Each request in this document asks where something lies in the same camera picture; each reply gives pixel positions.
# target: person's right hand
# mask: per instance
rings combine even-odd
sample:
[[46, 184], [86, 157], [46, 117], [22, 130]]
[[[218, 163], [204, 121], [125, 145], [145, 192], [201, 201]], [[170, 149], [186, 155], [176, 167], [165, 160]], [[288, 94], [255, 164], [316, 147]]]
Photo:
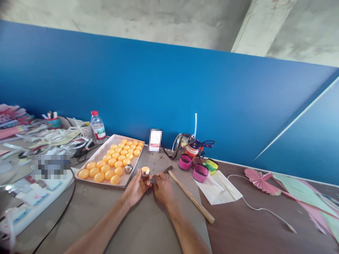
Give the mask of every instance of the person's right hand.
[[156, 180], [157, 183], [152, 184], [154, 195], [156, 199], [168, 209], [175, 200], [172, 191], [171, 181], [169, 177], [162, 172], [154, 175], [153, 178]]

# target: hand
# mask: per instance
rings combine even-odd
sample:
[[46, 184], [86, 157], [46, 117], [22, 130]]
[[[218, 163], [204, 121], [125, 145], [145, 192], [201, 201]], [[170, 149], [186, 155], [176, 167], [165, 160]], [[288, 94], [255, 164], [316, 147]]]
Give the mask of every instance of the hand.
[[138, 168], [137, 174], [133, 177], [130, 184], [127, 186], [122, 196], [122, 199], [127, 202], [130, 207], [134, 206], [142, 198], [145, 192], [152, 187], [150, 181], [151, 178], [151, 174], [148, 178], [141, 177], [141, 169]]
[[158, 173], [153, 178], [157, 183], [153, 184], [154, 195], [168, 209], [175, 202], [171, 181], [164, 173]]

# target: white tray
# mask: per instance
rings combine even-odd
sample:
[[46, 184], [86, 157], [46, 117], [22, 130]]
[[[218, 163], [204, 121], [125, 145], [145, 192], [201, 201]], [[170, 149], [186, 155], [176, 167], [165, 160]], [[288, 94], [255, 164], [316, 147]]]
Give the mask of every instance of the white tray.
[[[123, 139], [127, 139], [127, 141], [133, 141], [133, 140], [136, 140], [136, 141], [141, 141], [141, 140], [137, 140], [137, 139], [131, 139], [131, 138], [128, 138], [128, 137], [124, 137], [124, 136], [120, 136], [120, 135], [116, 135], [116, 134], [113, 134], [109, 139], [106, 140], [106, 142], [88, 159], [88, 161], [85, 163], [85, 165], [80, 169], [85, 169], [87, 164], [89, 162], [98, 162], [98, 161], [101, 161], [102, 158], [104, 157], [104, 155], [107, 154], [107, 151], [111, 148], [111, 145], [113, 144], [116, 144], [116, 145], [119, 145], [119, 143], [121, 143], [121, 141]], [[145, 142], [144, 141], [141, 141], [142, 143], [144, 143], [141, 151], [140, 151], [140, 154], [142, 152], [142, 150], [144, 149], [144, 146], [145, 146]], [[119, 188], [126, 188], [127, 185], [128, 185], [128, 182], [133, 174], [133, 171], [135, 169], [135, 166], [137, 165], [138, 163], [138, 160], [139, 160], [139, 157], [140, 155], [137, 157], [137, 156], [133, 156], [133, 159], [131, 160], [131, 165], [133, 167], [132, 169], [132, 172], [128, 175], [125, 173], [125, 170], [124, 170], [124, 173], [123, 175], [120, 177], [120, 183], [117, 184], [117, 185], [113, 185], [110, 183], [110, 181], [104, 179], [101, 183], [98, 183], [98, 182], [95, 182], [94, 181], [94, 178], [92, 177], [88, 177], [87, 179], [80, 179], [78, 177], [78, 173], [76, 173], [75, 177], [79, 180], [83, 180], [83, 181], [87, 181], [87, 182], [93, 182], [93, 183], [97, 183], [97, 184], [101, 184], [101, 185], [110, 185], [110, 186], [115, 186], [115, 187], [119, 187]]]

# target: concrete beam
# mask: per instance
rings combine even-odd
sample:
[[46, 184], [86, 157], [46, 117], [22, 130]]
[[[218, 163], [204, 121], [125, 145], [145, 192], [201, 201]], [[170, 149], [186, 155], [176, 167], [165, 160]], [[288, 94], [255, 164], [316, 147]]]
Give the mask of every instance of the concrete beam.
[[252, 0], [231, 52], [266, 56], [297, 0]]

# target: paper fan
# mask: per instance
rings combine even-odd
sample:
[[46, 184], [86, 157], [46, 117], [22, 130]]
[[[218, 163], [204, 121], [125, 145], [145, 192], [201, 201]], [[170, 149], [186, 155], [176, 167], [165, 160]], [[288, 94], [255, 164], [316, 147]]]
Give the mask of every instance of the paper fan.
[[272, 173], [262, 175], [261, 172], [257, 172], [253, 169], [245, 169], [245, 175], [251, 183], [253, 183], [257, 188], [261, 189], [263, 192], [266, 192], [272, 196], [278, 196], [281, 194], [281, 190], [265, 182], [265, 180], [273, 176]]

